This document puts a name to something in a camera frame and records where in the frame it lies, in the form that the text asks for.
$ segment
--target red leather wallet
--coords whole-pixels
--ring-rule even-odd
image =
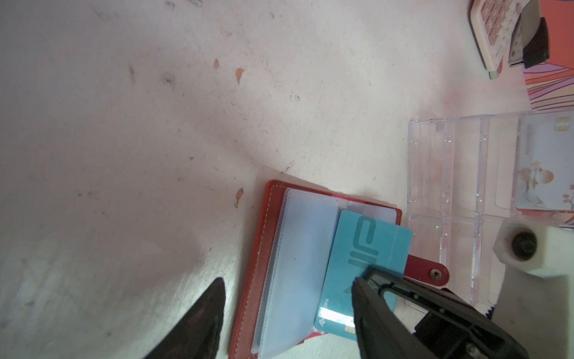
[[[269,258],[271,256],[273,241],[275,239],[275,230],[281,214],[283,196],[287,188],[295,188],[298,190],[343,198],[354,202],[392,208],[333,192],[319,191],[279,180],[271,180],[267,182],[261,205],[261,213],[259,215],[259,226],[255,235],[255,243],[253,245],[251,262],[249,263],[249,271],[247,272],[247,280],[243,288],[238,315],[231,335],[229,348],[230,359],[257,358],[257,354],[252,354],[251,352],[255,335],[255,324],[257,322],[259,305],[263,294],[265,276],[267,275],[267,266],[269,265]],[[394,210],[397,212],[396,224],[399,225],[401,223],[402,211],[400,209]],[[431,277],[431,273],[436,273],[435,270],[441,272],[440,279],[438,280],[432,279]],[[436,286],[445,285],[449,278],[448,270],[442,264],[411,255],[409,255],[407,259],[404,275]]]

